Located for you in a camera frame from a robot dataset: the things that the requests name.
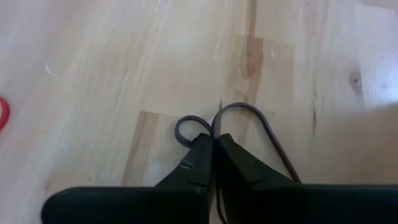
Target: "wood grain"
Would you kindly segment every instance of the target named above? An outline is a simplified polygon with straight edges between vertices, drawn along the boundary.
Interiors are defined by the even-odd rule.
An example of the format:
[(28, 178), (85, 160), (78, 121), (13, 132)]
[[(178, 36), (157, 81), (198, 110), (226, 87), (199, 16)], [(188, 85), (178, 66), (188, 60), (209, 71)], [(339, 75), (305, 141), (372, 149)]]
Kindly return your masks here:
[[(0, 223), (40, 223), (67, 187), (155, 185), (187, 152), (175, 122), (235, 101), (264, 112), (304, 182), (398, 184), (397, 12), (395, 0), (0, 0), (12, 111)], [(222, 132), (286, 174), (246, 111)]]

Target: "light wood surface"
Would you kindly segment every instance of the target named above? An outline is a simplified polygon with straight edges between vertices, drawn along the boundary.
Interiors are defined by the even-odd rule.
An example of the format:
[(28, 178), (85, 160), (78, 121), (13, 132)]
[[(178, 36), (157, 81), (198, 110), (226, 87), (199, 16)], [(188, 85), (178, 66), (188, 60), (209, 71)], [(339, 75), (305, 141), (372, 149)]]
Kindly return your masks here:
[[(0, 95), (1, 224), (67, 187), (155, 185), (187, 152), (176, 120), (235, 101), (304, 182), (398, 184), (398, 3), (0, 0)], [(249, 114), (222, 130), (286, 173)]]

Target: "wood knot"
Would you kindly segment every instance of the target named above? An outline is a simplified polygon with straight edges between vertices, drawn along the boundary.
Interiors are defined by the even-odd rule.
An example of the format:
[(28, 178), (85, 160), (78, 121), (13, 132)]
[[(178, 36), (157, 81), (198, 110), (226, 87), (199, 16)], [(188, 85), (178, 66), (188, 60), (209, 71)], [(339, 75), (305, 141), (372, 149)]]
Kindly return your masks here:
[(360, 72), (353, 72), (349, 75), (349, 84), (353, 87), (355, 93), (362, 93), (362, 78)]

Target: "red ring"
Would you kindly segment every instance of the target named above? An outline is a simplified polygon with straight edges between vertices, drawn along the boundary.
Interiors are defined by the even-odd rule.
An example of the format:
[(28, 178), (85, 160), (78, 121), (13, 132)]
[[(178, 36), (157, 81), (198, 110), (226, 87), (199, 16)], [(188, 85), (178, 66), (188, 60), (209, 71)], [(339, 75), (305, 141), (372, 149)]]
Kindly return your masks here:
[(10, 106), (7, 101), (0, 96), (0, 105), (2, 108), (1, 117), (0, 117), (0, 131), (7, 124), (8, 118), (10, 117)]

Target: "black cable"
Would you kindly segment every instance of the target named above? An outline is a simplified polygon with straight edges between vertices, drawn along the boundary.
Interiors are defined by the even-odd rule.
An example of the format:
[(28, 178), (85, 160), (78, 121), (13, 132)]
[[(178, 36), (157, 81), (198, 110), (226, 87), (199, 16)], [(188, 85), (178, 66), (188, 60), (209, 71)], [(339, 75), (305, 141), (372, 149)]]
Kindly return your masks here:
[[(300, 178), (297, 175), (292, 163), (289, 161), (289, 158), (286, 156), (285, 151), (283, 150), (282, 146), (280, 145), (278, 139), (276, 138), (274, 132), (272, 131), (267, 118), (263, 115), (263, 113), (261, 113), (261, 111), (259, 109), (257, 109), (255, 106), (247, 104), (247, 103), (232, 103), (222, 109), (220, 109), (216, 116), (213, 119), (213, 122), (211, 123), (211, 126), (202, 118), (198, 117), (198, 116), (186, 116), (181, 118), (178, 122), (177, 125), (175, 126), (174, 129), (174, 133), (175, 133), (175, 138), (177, 139), (177, 141), (179, 143), (181, 143), (183, 146), (186, 147), (191, 147), (193, 145), (191, 140), (186, 139), (185, 137), (183, 137), (180, 133), (180, 125), (182, 123), (184, 123), (185, 121), (196, 121), (200, 124), (202, 124), (210, 133), (210, 136), (214, 139), (217, 140), (218, 137), (220, 136), (220, 127), (221, 127), (221, 115), (228, 109), (231, 108), (246, 108), (248, 109), (250, 112), (254, 113), (260, 120), (262, 126), (264, 127), (264, 129), (266, 130), (266, 133), (268, 135), (268, 138), (270, 139), (272, 145), (275, 147), (275, 150), (277, 151), (280, 159), (282, 160), (282, 162), (284, 163), (287, 171), (289, 172), (290, 176), (292, 177), (292, 179), (294, 181), (296, 181), (297, 183), (301, 184)], [(221, 205), (220, 205), (220, 188), (218, 186), (218, 184), (216, 183), (216, 199), (217, 199), (217, 212), (218, 215), (221, 218), (221, 221), (223, 222), (223, 224), (227, 224), (224, 215), (222, 214), (221, 211)]]

